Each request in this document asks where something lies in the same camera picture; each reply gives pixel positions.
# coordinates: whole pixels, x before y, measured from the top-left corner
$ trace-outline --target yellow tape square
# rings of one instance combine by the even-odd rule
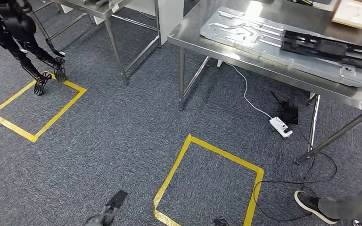
[[[55,75],[53,73],[50,73],[52,75],[53,79],[56,79]],[[10,102],[12,102],[13,100],[15,100],[17,97],[19,97],[21,94],[23,94],[26,90],[28,90],[30,87],[32,87],[35,84],[35,80],[33,80],[32,82],[30,82],[26,87],[22,88],[20,91],[18,91],[14,96],[12,96],[11,98],[9,98],[7,101],[3,102],[0,105],[0,110],[2,108],[4,108],[5,106],[7,106],[8,104],[10,104]],[[75,89],[78,91],[78,93],[73,97],[73,99],[70,100],[70,102],[68,102],[60,111],[59,113],[57,113],[55,116],[53,116],[52,119],[50,119],[48,121],[48,123],[46,123],[42,129],[40,129],[36,134],[31,134],[27,131],[25,131],[24,129],[18,127],[17,125],[7,121],[6,119],[0,117],[0,124],[6,126],[7,128],[13,130],[14,132],[18,133],[19,135],[25,137],[26,139],[35,142],[38,137],[40,137],[53,123],[56,122],[56,120],[58,120],[58,118],[60,116],[62,116],[64,114],[64,112],[66,112],[86,91],[87,89],[77,86],[76,84],[69,82],[69,81],[64,81],[62,82],[63,84]]]
[[[203,140],[199,140],[198,138],[191,136],[191,134],[189,134],[187,136],[187,138],[185,139],[185,142],[181,148],[180,154],[177,156],[177,159],[175,160],[174,165],[170,169],[170,172],[167,174],[165,181],[163,182],[162,186],[159,188],[159,191],[156,193],[155,198],[153,199],[153,215],[155,216],[155,218],[160,220],[161,222],[163,222],[164,224],[166,224],[168,226],[181,226],[180,224],[173,221],[171,218],[169,218],[162,212],[158,211],[157,207],[158,207],[159,202],[162,199],[164,193],[166,192],[166,189],[167,189],[168,185],[170,184],[170,181],[173,178],[174,173],[177,170],[179,164],[181,163],[181,160],[184,157],[184,154],[187,151],[191,142],[195,143],[199,146],[202,146],[214,153],[217,153],[235,163],[238,163],[238,164],[245,166],[246,168],[251,169],[256,172],[256,179],[255,179],[255,183],[253,184],[253,188],[255,188],[256,186],[257,187],[256,187],[256,190],[253,189],[253,194],[250,197],[250,201],[249,201],[249,204],[247,207],[247,212],[246,212],[245,220],[244,220],[244,224],[243,224],[243,226],[250,226],[250,224],[252,223],[253,214],[255,213],[255,208],[256,208],[255,199],[257,200],[259,193],[260,193],[261,184],[259,184],[259,182],[262,181],[262,179],[263,179],[264,170],[258,166],[255,166],[255,165],[241,159],[241,158],[238,158],[237,156],[234,156],[234,155],[232,155],[228,152],[225,152],[213,145],[210,145]]]

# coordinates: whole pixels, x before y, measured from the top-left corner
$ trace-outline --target humanoid robot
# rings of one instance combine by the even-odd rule
[[[54,69],[56,80],[66,80],[64,55],[54,50],[50,40],[47,40],[53,52],[61,57],[53,58],[45,50],[38,46],[34,34],[36,32],[35,22],[27,14],[33,13],[33,9],[27,0],[0,0],[0,45],[7,49],[21,67],[25,69],[35,80],[34,94],[43,93],[46,82],[52,78],[50,73],[39,73],[27,58],[26,53],[31,52],[37,59],[46,63]]]

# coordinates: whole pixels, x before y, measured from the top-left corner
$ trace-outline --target power strip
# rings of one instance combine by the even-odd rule
[[[293,131],[288,130],[288,126],[278,117],[270,119],[270,124],[281,134],[282,137],[289,137]]]

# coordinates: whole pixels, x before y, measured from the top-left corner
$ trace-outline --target metal table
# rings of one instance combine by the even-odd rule
[[[124,6],[126,6],[128,3],[130,3],[131,0],[109,0],[107,3],[104,3],[101,6],[96,6],[95,4],[92,4],[92,3],[83,4],[82,0],[52,0],[52,1],[54,3],[56,3],[56,4],[61,4],[61,5],[64,5],[64,6],[68,6],[68,7],[71,7],[73,9],[82,11],[84,13],[81,14],[80,16],[78,16],[76,19],[74,19],[68,25],[66,25],[63,29],[61,29],[60,31],[56,32],[55,34],[53,34],[51,36],[49,36],[46,33],[46,31],[44,30],[42,25],[39,23],[38,18],[36,18],[35,15],[33,15],[34,16],[33,17],[34,21],[37,22],[37,26],[42,31],[42,34],[45,36],[45,38],[53,39],[53,38],[57,37],[59,34],[61,34],[66,29],[68,29],[70,26],[75,24],[77,21],[79,21],[81,18],[83,18],[87,14],[90,15],[91,21],[92,21],[91,16],[96,16],[96,17],[104,20],[107,32],[109,33],[110,41],[111,41],[112,46],[113,46],[113,50],[114,50],[114,53],[115,53],[117,63],[119,65],[119,67],[120,67],[121,77],[123,79],[124,84],[128,84],[128,80],[127,80],[127,77],[125,76],[125,73],[141,58],[141,56],[143,56],[143,54],[145,54],[146,51],[150,47],[152,47],[155,42],[158,42],[158,46],[161,47],[162,41],[161,41],[161,35],[160,35],[159,3],[158,3],[158,0],[154,0],[154,2],[155,2],[155,13],[156,13],[156,27],[152,27],[152,26],[149,26],[147,24],[143,24],[143,23],[140,23],[138,21],[134,21],[134,20],[131,20],[131,19],[128,19],[128,18],[125,18],[125,17],[118,16],[118,15],[114,14],[115,12],[117,12],[118,10],[120,10]],[[124,20],[126,22],[129,22],[129,23],[132,23],[132,24],[135,24],[135,25],[139,25],[139,26],[142,26],[144,28],[148,28],[148,29],[151,29],[151,30],[157,32],[157,36],[126,67],[123,66],[123,63],[122,63],[121,58],[120,58],[120,54],[119,54],[117,44],[116,44],[116,40],[115,40],[115,35],[113,34],[113,31],[112,31],[112,28],[111,28],[110,17],[115,17],[115,18]]]
[[[231,46],[226,46],[200,36],[200,28],[220,7],[225,6],[237,11],[257,13],[258,16],[274,22],[288,24],[333,38],[362,45],[362,30],[332,23],[332,13],[285,0],[201,0],[169,34],[171,44],[180,47],[179,51],[179,109],[184,109],[184,98],[190,91],[196,78],[202,72],[210,57],[283,83],[317,94],[313,111],[308,152],[296,161],[301,164],[310,156],[323,150],[324,147],[362,123],[362,114],[342,129],[311,148],[314,141],[315,124],[319,107],[320,95],[362,110],[362,88],[345,86],[314,76],[262,57],[251,55]],[[203,54],[206,57],[191,82],[184,89],[185,49]]]

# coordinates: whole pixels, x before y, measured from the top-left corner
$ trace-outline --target person's leg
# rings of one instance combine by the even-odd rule
[[[308,194],[304,191],[295,192],[295,201],[304,210],[307,210],[307,211],[315,214],[316,216],[318,216],[321,220],[323,220],[327,224],[333,225],[333,224],[336,224],[339,220],[339,218],[331,218],[331,217],[325,215],[319,209],[318,203],[320,201],[320,198],[311,196],[310,194]]]
[[[331,218],[362,220],[362,192],[338,200],[322,198],[318,207]]]
[[[362,220],[362,192],[334,200],[296,191],[295,200],[303,209],[314,213],[328,224],[335,224],[338,219]]]

